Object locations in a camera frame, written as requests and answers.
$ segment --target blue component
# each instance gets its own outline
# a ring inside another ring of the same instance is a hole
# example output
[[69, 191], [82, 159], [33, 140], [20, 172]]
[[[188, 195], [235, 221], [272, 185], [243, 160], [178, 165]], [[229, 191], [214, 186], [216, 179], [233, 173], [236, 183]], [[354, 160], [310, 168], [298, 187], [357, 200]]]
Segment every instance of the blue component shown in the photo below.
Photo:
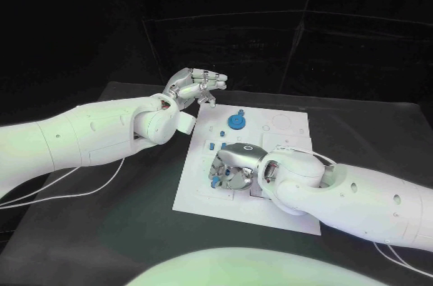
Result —
[[219, 178], [214, 176], [211, 179], [210, 187], [214, 189], [214, 184], [219, 182]]
[[227, 118], [227, 126], [232, 130], [240, 130], [245, 127], [245, 118], [242, 115], [232, 115]]

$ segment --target table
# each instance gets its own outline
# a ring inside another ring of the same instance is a hole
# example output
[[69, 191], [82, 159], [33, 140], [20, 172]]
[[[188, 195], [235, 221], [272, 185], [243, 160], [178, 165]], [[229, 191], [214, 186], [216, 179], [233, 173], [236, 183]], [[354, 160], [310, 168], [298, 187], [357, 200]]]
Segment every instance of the table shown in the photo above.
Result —
[[[106, 85], [99, 101], [149, 96], [161, 86]], [[338, 163], [386, 172], [433, 187], [433, 132], [419, 107], [327, 98], [213, 91], [216, 103], [308, 113], [313, 149]], [[185, 109], [197, 114], [194, 103]], [[321, 236], [171, 211], [190, 136], [123, 161], [109, 185], [92, 195], [35, 203], [0, 255], [0, 283], [123, 285], [148, 267], [196, 250], [252, 247], [338, 265], [388, 285], [431, 285], [392, 264], [372, 243], [321, 225]], [[87, 192], [112, 176], [119, 161], [79, 168], [37, 198]], [[69, 170], [50, 174], [51, 181]], [[433, 254], [396, 248], [431, 271]]]

